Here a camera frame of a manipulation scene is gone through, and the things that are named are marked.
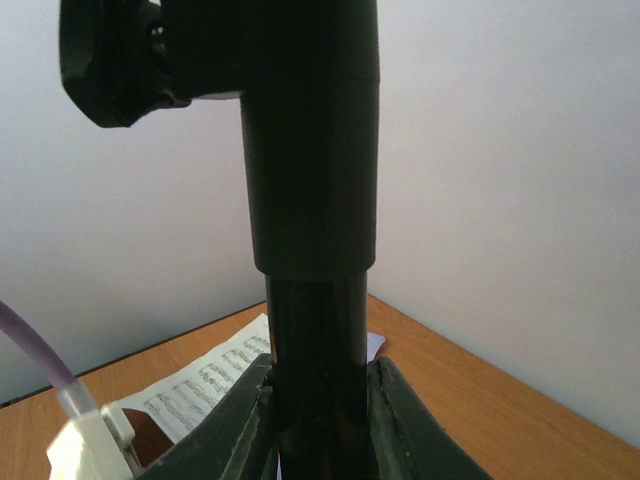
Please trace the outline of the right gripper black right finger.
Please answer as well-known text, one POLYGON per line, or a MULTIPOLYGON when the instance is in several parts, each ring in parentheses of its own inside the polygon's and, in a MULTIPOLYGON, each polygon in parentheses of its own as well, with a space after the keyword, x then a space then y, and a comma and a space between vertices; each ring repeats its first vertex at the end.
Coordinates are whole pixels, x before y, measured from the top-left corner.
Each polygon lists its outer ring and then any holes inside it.
POLYGON ((388 357, 368 366, 369 432, 379 479, 488 479, 388 357))

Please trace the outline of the brown wooden metronome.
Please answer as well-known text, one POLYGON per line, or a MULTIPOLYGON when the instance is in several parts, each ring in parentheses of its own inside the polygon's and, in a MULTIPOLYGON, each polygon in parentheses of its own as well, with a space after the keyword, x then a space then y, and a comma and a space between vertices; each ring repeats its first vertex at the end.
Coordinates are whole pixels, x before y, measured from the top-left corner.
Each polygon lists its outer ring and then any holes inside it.
POLYGON ((149 467, 174 446, 149 414, 129 408, 124 408, 123 412, 134 429, 132 445, 143 468, 149 467))

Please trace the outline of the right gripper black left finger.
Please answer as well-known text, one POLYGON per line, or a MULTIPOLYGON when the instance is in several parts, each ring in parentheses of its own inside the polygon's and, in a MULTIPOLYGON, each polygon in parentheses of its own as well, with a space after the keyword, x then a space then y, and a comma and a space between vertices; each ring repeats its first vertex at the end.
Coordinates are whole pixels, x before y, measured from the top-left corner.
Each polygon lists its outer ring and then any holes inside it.
POLYGON ((271 359, 260 354, 209 415, 140 479, 275 479, 271 359))

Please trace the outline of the black music stand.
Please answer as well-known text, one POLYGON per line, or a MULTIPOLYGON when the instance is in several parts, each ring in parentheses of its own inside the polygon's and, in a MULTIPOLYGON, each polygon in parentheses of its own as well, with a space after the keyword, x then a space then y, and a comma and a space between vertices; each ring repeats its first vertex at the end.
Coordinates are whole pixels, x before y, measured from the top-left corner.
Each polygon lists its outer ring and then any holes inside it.
POLYGON ((368 466, 366 275, 379 122, 372 1, 64 1, 63 87, 122 128, 238 99, 254 262, 266 281, 286 479, 368 466))

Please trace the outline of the white sheet music paper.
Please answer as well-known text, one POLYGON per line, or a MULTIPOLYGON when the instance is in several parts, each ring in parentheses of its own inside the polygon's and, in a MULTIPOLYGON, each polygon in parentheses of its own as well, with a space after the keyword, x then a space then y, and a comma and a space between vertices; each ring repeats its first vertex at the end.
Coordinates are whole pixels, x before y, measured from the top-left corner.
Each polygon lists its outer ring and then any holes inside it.
POLYGON ((260 354, 270 352, 262 313, 229 340, 117 404, 148 414, 173 442, 199 426, 260 354))

